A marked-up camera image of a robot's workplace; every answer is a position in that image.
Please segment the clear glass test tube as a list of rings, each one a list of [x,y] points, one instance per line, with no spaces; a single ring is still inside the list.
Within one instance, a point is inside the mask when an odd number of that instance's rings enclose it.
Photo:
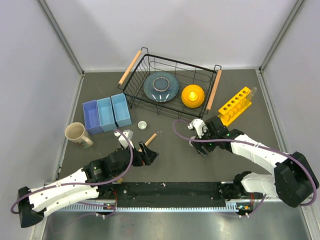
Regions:
[[[250,102],[251,102],[251,98],[253,97],[253,94],[252,93],[249,93],[247,96],[246,96],[246,104],[248,105]]]
[[[250,90],[250,93],[252,93],[252,98],[254,97],[256,91],[257,91],[257,87],[253,87],[253,88]]]

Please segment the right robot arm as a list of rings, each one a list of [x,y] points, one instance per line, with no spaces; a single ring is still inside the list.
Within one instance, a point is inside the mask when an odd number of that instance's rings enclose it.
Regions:
[[[238,174],[233,180],[233,192],[237,197],[261,193],[277,197],[293,208],[303,204],[309,196],[316,198],[314,194],[320,184],[302,153],[273,150],[238,129],[228,130],[217,116],[207,121],[195,118],[188,128],[196,132],[190,144],[200,155],[205,157],[219,147],[250,160],[268,172]]]

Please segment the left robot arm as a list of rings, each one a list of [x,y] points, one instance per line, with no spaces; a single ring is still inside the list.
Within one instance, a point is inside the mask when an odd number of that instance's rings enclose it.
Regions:
[[[143,142],[140,150],[121,147],[106,157],[91,161],[67,177],[38,188],[22,187],[17,193],[21,228],[40,223],[52,213],[88,199],[109,198],[114,191],[112,183],[121,178],[129,167],[151,165],[157,152]]]

